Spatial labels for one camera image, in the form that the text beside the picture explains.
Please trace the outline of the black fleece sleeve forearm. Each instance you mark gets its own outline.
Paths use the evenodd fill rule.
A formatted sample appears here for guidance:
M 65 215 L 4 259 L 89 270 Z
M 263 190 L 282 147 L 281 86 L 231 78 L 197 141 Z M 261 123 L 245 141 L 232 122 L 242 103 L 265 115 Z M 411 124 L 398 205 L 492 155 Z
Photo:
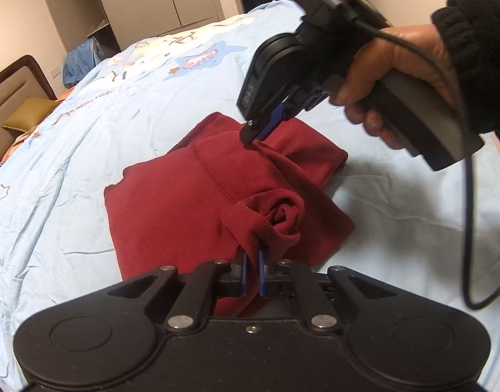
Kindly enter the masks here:
M 500 0 L 446 0 L 431 21 L 451 59 L 470 128 L 500 140 Z

